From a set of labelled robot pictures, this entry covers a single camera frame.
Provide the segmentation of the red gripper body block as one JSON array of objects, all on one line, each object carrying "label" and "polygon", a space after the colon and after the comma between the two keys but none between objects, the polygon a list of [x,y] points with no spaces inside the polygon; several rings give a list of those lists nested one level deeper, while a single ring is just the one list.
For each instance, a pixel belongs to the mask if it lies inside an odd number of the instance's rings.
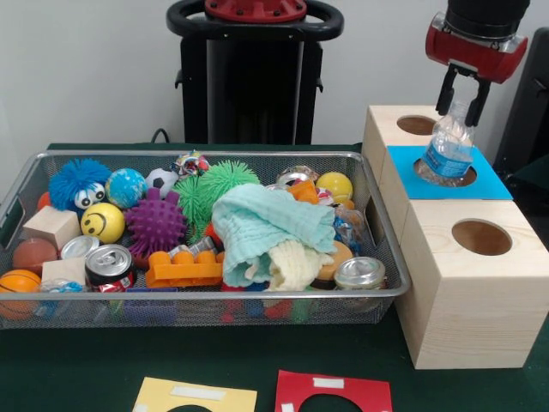
[{"label": "red gripper body block", "polygon": [[444,19],[431,21],[425,39],[429,59],[444,65],[455,64],[498,84],[515,73],[527,49],[527,37],[516,35],[503,42],[467,39],[449,28]]}]

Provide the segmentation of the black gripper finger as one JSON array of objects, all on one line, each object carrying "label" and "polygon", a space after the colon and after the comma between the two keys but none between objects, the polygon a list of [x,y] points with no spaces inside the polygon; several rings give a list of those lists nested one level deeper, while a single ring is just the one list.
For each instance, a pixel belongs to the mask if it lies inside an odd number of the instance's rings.
[{"label": "black gripper finger", "polygon": [[477,79],[478,92],[476,97],[470,102],[466,116],[466,126],[476,127],[479,124],[480,117],[485,108],[485,104],[490,93],[491,82],[486,79]]},{"label": "black gripper finger", "polygon": [[448,68],[436,104],[436,111],[439,115],[446,115],[449,112],[454,98],[454,81],[457,74],[457,68]]}]

